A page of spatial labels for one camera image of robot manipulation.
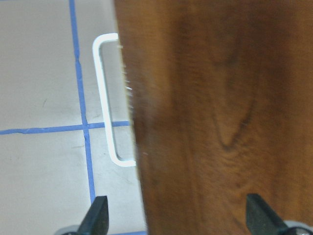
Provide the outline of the wooden drawer with white handle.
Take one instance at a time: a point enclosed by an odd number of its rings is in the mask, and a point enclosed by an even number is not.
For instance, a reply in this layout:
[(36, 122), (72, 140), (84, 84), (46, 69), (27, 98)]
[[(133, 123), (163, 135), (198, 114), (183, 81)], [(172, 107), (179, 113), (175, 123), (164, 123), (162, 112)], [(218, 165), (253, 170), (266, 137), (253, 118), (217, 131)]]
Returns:
[(135, 167), (136, 161), (134, 159), (122, 159), (117, 153), (115, 135), (112, 124), (111, 107), (109, 101), (109, 92), (107, 87), (106, 75), (104, 65), (102, 62), (101, 48), (103, 44), (117, 42), (119, 36), (117, 33), (102, 34), (93, 41), (92, 56), (95, 67), (103, 122), (105, 126), (105, 134), (108, 146), (109, 157), (111, 161), (120, 167)]

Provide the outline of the dark wooden drawer cabinet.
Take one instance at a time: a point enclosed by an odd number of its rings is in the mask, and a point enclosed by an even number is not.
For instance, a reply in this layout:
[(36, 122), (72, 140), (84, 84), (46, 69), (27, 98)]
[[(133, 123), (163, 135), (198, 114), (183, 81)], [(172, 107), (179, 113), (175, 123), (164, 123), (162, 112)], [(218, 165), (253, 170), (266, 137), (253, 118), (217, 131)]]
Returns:
[(114, 3), (150, 235), (246, 235), (246, 196), (313, 223), (313, 3)]

